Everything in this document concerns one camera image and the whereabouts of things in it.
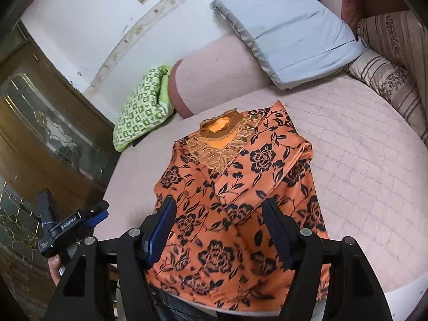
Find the left hand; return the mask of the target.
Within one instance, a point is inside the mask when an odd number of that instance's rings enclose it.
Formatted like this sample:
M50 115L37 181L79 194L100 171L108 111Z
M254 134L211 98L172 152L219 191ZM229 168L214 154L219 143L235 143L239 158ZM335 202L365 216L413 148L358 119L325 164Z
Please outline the left hand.
M62 262L60 256L57 254L53 257L48 258L49 265L49 275L52 278L54 285L58 285L61 280L60 268L62 267Z

